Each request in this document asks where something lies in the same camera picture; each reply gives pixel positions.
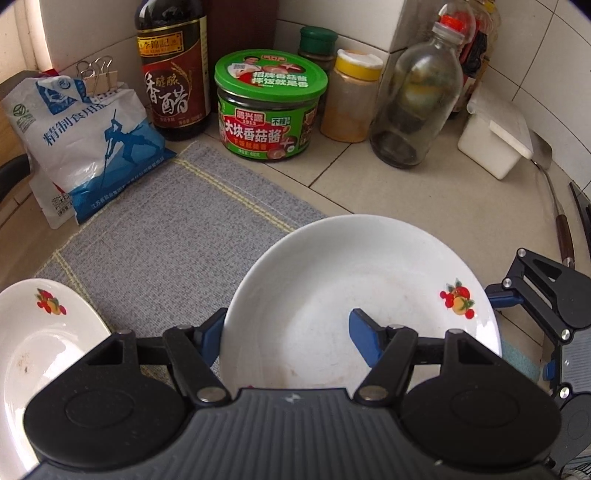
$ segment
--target green lid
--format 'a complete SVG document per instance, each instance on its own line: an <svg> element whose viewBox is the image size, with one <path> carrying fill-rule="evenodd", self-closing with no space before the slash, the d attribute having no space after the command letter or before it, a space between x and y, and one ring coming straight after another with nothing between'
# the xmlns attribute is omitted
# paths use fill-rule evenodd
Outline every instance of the green lid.
<svg viewBox="0 0 591 480"><path fill-rule="evenodd" d="M337 32L328 28L302 27L300 30L300 50L316 55L333 55Z"/></svg>
<svg viewBox="0 0 591 480"><path fill-rule="evenodd" d="M216 63L215 81L234 95L267 102L305 102L326 90L328 78L309 60L277 50L243 50Z"/></svg>

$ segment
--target food stain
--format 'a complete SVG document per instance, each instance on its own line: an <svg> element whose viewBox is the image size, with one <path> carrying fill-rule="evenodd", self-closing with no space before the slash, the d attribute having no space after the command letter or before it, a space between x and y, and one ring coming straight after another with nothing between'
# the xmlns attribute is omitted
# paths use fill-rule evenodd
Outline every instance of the food stain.
<svg viewBox="0 0 591 480"><path fill-rule="evenodd" d="M29 352L20 356L17 362L17 367L25 373L29 371Z"/></svg>

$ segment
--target bottle label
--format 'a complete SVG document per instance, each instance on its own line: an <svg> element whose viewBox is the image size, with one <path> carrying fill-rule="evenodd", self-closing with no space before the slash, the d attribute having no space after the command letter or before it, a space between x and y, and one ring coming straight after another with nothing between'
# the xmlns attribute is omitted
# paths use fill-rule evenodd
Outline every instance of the bottle label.
<svg viewBox="0 0 591 480"><path fill-rule="evenodd" d="M154 125L181 128L210 112L206 17L138 31Z"/></svg>

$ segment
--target white bowl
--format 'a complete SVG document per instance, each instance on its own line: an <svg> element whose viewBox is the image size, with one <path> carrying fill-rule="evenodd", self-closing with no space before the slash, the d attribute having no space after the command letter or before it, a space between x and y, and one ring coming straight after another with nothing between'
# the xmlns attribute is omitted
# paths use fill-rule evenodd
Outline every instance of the white bowl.
<svg viewBox="0 0 591 480"><path fill-rule="evenodd" d="M471 319L440 296L456 280L469 290ZM461 289L452 295L458 293L466 295ZM458 307L468 306L465 301ZM398 220L345 215L287 235L247 273L224 324L222 381L234 395L249 385L346 387L352 395L369 372L349 338L354 308L382 326L402 324L422 336L463 329L501 354L491 304L450 248ZM437 366L416 367L411 386L438 372Z"/></svg>
<svg viewBox="0 0 591 480"><path fill-rule="evenodd" d="M92 307L58 282L32 278L0 293L0 480L17 480L38 463L22 427L29 401L110 334Z"/></svg>

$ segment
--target red bottle cap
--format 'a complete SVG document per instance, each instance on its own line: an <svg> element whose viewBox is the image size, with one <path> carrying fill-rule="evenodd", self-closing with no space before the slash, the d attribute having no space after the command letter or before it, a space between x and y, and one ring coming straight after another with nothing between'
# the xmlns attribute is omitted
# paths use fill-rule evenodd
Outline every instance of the red bottle cap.
<svg viewBox="0 0 591 480"><path fill-rule="evenodd" d="M451 15L443 15L439 19L439 23L457 32L462 32L462 30L464 29L464 22L462 20L458 20L457 18L452 17Z"/></svg>

